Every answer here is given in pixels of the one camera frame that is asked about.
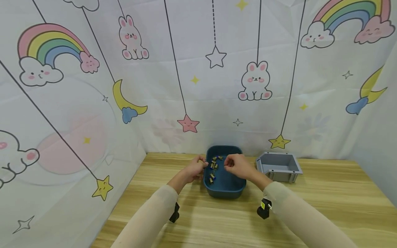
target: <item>wooden tabletop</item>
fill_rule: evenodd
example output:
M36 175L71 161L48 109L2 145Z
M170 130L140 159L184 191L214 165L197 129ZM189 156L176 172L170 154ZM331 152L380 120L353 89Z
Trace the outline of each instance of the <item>wooden tabletop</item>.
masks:
M92 247L110 247L139 207L193 157L149 153ZM254 164L255 158L249 159ZM298 161L304 174L287 187L359 247L396 247L397 209L357 163ZM262 192L250 182L236 200L210 197L202 182L186 185L178 199L180 218L164 226L153 247L306 247L272 213L266 220L256 214L261 199Z

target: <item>rainbow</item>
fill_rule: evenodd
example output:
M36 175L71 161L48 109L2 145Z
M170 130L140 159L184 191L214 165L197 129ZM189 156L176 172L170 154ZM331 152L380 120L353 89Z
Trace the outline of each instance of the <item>rainbow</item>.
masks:
M352 19L360 19L363 30L376 15L381 17L382 22L389 19L390 0L330 0L317 13L313 22L321 21L332 34L339 25Z
M26 29L18 40L19 58L37 59L42 65L55 68L55 59L60 54L72 54L80 62L80 53L90 53L81 40L68 29L53 23L42 23Z

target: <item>blue plastic tray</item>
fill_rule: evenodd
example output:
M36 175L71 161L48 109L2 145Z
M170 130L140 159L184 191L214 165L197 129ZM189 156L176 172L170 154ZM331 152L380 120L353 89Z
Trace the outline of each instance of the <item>blue plastic tray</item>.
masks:
M215 198L239 198L247 184L245 179L227 172L224 168L225 159L229 154L242 154L240 148L236 146L212 146L207 151L207 161L209 165L204 170L204 185L208 194ZM210 174L213 170L210 168L213 157L222 156L223 160L217 159L218 169L215 171L214 183L210 184Z

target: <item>yellow crescent moon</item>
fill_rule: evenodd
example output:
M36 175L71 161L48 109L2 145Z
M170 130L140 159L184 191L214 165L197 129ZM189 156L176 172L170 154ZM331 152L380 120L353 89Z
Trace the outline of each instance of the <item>yellow crescent moon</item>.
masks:
M116 100L116 103L117 103L117 106L119 107L119 109L122 110L123 108L131 108L133 110L136 110L139 115L145 113L148 110L148 106L144 106L144 107L136 106L136 105L130 103L129 101L127 101L123 97L123 94L121 93L121 82L122 82L122 79L115 82L113 85L114 100Z
M380 91L372 91L372 88L376 84L382 69L383 67L380 67L377 71L375 71L374 74L372 74L361 87L360 97L368 97L368 103L376 101L387 89L386 87Z

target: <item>bunny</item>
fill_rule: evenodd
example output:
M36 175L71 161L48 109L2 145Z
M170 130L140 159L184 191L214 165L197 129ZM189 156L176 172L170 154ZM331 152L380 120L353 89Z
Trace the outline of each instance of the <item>bunny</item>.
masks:
M123 56L126 60L141 60L149 58L149 52L142 46L142 39L139 31L134 26L131 16L119 18L121 42L126 46L123 50Z
M245 89L239 93L240 100L267 100L272 96L272 92L266 89L270 82L267 68L266 61L260 62L259 65L255 62L247 65L247 71L241 78L241 84Z

